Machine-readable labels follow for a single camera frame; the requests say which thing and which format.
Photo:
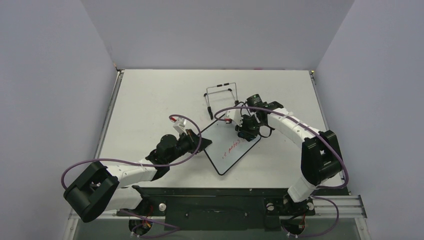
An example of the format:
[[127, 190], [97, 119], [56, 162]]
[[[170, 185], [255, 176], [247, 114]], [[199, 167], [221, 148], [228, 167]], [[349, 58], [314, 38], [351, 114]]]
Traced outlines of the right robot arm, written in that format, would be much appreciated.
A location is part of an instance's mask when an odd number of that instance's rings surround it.
[[296, 213], [320, 185], [343, 170], [342, 156], [334, 132], [320, 131], [293, 116], [277, 101], [262, 101], [258, 94], [247, 99], [248, 114], [227, 110], [227, 122], [235, 122], [240, 138], [252, 141], [260, 134], [262, 126], [278, 131], [301, 149], [300, 178], [290, 186], [282, 199], [283, 209]]

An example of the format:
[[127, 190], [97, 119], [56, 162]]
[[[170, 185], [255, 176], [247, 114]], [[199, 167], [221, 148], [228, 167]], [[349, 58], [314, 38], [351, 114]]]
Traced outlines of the small whiteboard black frame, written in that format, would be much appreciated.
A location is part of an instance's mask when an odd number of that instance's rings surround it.
[[233, 123], [215, 120], [201, 131], [201, 136], [212, 144], [204, 152], [217, 174], [225, 175], [260, 140], [257, 136], [251, 141], [239, 137]]

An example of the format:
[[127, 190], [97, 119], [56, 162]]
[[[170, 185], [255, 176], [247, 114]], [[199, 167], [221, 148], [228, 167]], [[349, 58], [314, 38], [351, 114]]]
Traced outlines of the blue whiteboard eraser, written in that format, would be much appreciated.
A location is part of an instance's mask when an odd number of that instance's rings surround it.
[[237, 136], [239, 138], [242, 138], [242, 139], [246, 140], [247, 142], [251, 142], [251, 141], [253, 141], [257, 137], [256, 135], [251, 134], [249, 132], [245, 132], [245, 131], [239, 131], [237, 133]]

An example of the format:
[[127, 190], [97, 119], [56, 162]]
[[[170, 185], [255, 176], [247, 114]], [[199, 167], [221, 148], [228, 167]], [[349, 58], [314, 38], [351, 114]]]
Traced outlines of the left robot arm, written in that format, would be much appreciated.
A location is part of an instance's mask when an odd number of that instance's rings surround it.
[[121, 161], [120, 165], [106, 166], [96, 159], [64, 188], [63, 197], [85, 223], [109, 210], [129, 209], [143, 215], [149, 210], [149, 201], [135, 185], [158, 180], [173, 161], [187, 153], [200, 153], [212, 143], [188, 129], [179, 137], [164, 135], [145, 159], [134, 164]]

